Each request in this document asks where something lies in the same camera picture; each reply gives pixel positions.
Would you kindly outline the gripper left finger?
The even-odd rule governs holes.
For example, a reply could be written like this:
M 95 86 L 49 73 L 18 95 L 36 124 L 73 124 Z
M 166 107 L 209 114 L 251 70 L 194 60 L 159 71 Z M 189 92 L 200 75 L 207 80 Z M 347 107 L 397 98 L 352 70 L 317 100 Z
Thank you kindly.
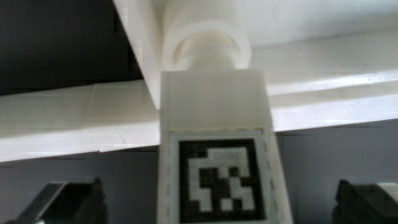
M 50 182 L 11 224 L 109 224 L 102 180 Z

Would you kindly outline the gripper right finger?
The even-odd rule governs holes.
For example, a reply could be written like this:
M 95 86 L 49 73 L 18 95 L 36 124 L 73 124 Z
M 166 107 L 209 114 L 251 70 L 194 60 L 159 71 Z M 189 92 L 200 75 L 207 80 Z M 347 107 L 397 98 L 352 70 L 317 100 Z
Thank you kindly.
M 340 181 L 333 224 L 398 224 L 398 183 Z

